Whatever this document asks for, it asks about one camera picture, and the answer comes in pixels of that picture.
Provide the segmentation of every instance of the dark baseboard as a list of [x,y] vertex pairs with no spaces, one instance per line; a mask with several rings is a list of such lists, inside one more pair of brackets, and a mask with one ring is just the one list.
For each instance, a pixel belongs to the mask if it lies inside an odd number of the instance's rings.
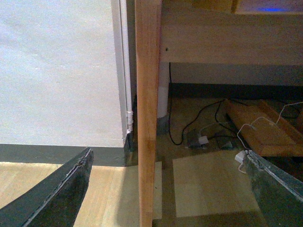
[[178,98],[303,98],[302,86],[233,85],[233,84],[170,84],[170,94]]
[[[64,164],[85,147],[0,144],[0,162]],[[94,166],[126,166],[125,148],[94,148]]]

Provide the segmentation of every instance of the wooden board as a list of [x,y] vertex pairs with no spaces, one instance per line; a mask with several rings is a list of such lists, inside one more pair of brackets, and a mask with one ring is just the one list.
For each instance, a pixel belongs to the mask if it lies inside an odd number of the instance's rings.
[[296,128],[303,134],[303,109],[301,110],[297,121],[296,121]]
[[302,14],[302,0],[239,0],[239,14]]
[[233,0],[193,0],[193,7],[231,13],[233,2]]
[[234,15],[163,5],[165,62],[303,65],[303,15]]
[[140,227],[152,226],[161,0],[136,0]]
[[213,151],[173,160],[176,226],[265,227],[237,151]]
[[302,14],[301,0],[192,0],[196,8],[237,14]]
[[[226,112],[238,129],[243,124],[251,124],[258,117],[265,117],[273,122],[278,113],[265,102],[259,106],[243,106],[226,101]],[[303,156],[303,135],[283,118],[278,125],[260,119],[254,124],[255,129],[244,126],[241,135],[250,147],[261,156]]]
[[[0,163],[0,208],[35,186],[61,165]],[[162,218],[161,162],[155,164],[153,218]],[[138,166],[93,166],[75,227],[138,227]]]

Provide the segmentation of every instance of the wooden floor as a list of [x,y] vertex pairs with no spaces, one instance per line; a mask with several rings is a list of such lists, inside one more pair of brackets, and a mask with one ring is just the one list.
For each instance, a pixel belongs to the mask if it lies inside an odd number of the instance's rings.
[[[180,140],[182,128],[201,107],[218,99],[174,99],[172,135]],[[205,109],[190,130],[214,122],[216,106]],[[224,109],[220,121],[226,121]],[[205,130],[212,136],[221,130]],[[266,227],[250,189],[249,178],[238,171],[234,150],[219,150],[216,140],[207,149],[175,146],[169,136],[157,137],[154,227]],[[136,154],[129,167],[93,166],[89,188],[76,227],[139,226],[138,166]],[[60,165],[0,163],[0,207],[26,192]]]
[[[0,163],[0,208],[60,165]],[[161,219],[161,162],[156,163],[154,219]],[[75,227],[138,227],[138,167],[93,166]]]

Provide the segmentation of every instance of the wooden desk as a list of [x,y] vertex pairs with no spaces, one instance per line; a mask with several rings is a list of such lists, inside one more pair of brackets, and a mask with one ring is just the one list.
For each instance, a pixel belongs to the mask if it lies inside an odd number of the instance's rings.
[[159,61],[303,64],[303,15],[235,15],[189,0],[161,8],[161,0],[135,1],[141,227],[152,226]]

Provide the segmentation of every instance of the electrical cord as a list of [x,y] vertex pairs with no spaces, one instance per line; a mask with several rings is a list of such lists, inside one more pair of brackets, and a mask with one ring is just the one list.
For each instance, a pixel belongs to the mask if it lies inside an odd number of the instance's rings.
[[[295,106],[288,105],[288,103],[285,102],[285,101],[283,101],[283,100],[279,100],[279,99],[275,99],[275,98],[267,98],[267,99],[268,99],[268,100],[274,100],[274,101],[283,103],[283,104],[285,104],[285,105],[287,105],[287,106],[290,106],[291,108],[293,108],[294,110],[296,110],[298,113],[301,112],[300,109],[296,108]],[[231,100],[231,101],[234,101],[234,102],[236,102],[236,103],[245,105],[245,106],[249,106],[249,105],[247,105],[247,104],[245,104],[245,103],[243,103],[243,102],[239,102],[239,101],[234,100],[234,99],[230,99],[230,100]],[[282,117],[283,117],[283,118],[287,118],[287,119],[296,119],[296,118],[297,118],[297,116],[296,116],[296,117],[293,117],[293,116],[282,116]]]
[[[172,83],[172,80],[171,80],[171,70],[170,70],[170,63],[169,63],[169,83],[171,84]],[[204,106],[197,114],[197,116],[195,117],[194,120],[192,120],[190,123],[188,123],[182,130],[182,133],[181,133],[181,141],[179,143],[175,142],[172,135],[171,135],[171,130],[170,130],[170,120],[171,120],[171,110],[172,110],[172,95],[170,94],[170,104],[169,104],[169,120],[168,120],[168,130],[169,130],[169,137],[170,137],[170,140],[172,141],[173,144],[179,146],[183,143],[184,141],[184,131],[185,129],[187,129],[192,123],[194,123],[198,117],[200,116],[201,112],[203,110],[205,110],[206,108],[208,107],[211,107],[213,105],[216,105],[216,104],[220,104],[222,103],[224,100],[221,100],[221,101],[218,101],[218,102],[215,102],[215,103],[212,103],[212,104],[209,104],[209,105],[206,105]]]
[[220,106],[221,106],[221,104],[222,104],[223,101],[224,101],[224,100],[220,101],[219,106],[218,106],[218,108],[217,108],[217,111],[216,111],[216,113],[214,114],[214,119],[215,119],[216,122],[217,122],[219,125],[221,125],[223,128],[225,128],[225,129],[231,131],[233,134],[237,135],[237,132],[233,131],[232,129],[230,129],[230,128],[226,127],[226,126],[224,126],[224,125],[221,124],[221,123],[218,121],[218,119],[217,119],[217,114],[218,114],[218,112],[219,112]]
[[284,106],[283,106],[283,109],[281,110],[281,112],[280,112],[280,114],[279,114],[279,117],[278,117],[278,119],[277,119],[276,122],[273,122],[273,121],[271,121],[271,120],[269,120],[269,119],[267,119],[267,118],[265,118],[265,117],[258,117],[257,119],[255,119],[255,120],[254,120],[252,123],[250,123],[250,124],[243,124],[242,127],[240,128],[240,130],[239,130],[238,133],[237,133],[237,137],[238,137],[238,139],[241,141],[243,147],[244,147],[245,149],[248,149],[248,148],[245,146],[243,140],[242,140],[242,139],[240,138],[240,136],[239,136],[239,133],[241,132],[241,130],[243,129],[243,127],[244,127],[245,125],[251,127],[253,130],[257,130],[257,129],[253,126],[253,124],[256,123],[256,122],[257,122],[258,120],[260,120],[260,119],[264,119],[264,120],[268,121],[270,124],[272,124],[272,125],[274,125],[274,126],[277,126],[278,123],[279,123],[279,121],[280,121],[280,119],[281,119],[282,112],[284,111],[285,107],[287,107],[287,106],[292,106],[292,105],[297,105],[297,104],[302,104],[302,103],[303,103],[303,102],[297,102],[297,103],[291,103],[291,104],[286,104],[286,105],[284,105]]

